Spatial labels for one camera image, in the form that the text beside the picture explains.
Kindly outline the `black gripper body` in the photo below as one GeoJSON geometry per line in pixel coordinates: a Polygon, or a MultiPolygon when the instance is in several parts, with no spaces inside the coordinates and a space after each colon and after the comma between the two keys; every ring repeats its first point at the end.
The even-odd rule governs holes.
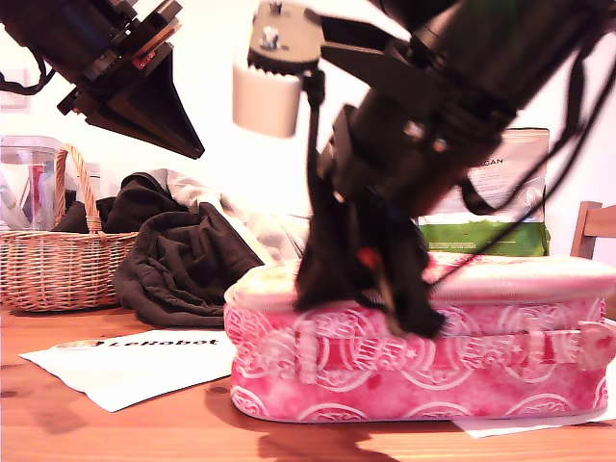
{"type": "Polygon", "coordinates": [[[182,5],[162,1],[139,19],[133,1],[44,1],[41,50],[74,90],[63,114],[85,116],[127,89],[181,27],[182,5]]]}
{"type": "Polygon", "coordinates": [[[345,105],[317,156],[317,207],[339,194],[363,213],[427,214],[500,144],[503,117],[457,104],[345,105]]]}

